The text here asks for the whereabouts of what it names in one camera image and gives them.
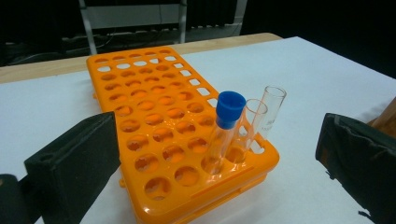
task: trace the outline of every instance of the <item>table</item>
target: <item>table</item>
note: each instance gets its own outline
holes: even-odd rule
[[[258,98],[274,84],[288,92],[269,135],[280,154],[278,166],[260,185],[192,223],[371,223],[315,161],[315,149],[325,113],[369,121],[396,95],[395,79],[299,37],[248,35],[172,48],[218,91]],[[22,178],[27,157],[100,113],[86,59],[1,68],[0,173]],[[110,178],[82,223],[135,223],[119,178],[119,172]]]

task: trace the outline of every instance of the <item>test tube rack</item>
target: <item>test tube rack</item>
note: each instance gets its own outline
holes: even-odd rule
[[[87,66],[102,111],[116,114],[120,185],[138,223],[192,221],[276,167],[276,149],[258,134],[262,153],[225,160],[218,175],[202,169],[219,93],[172,48],[92,55]]]

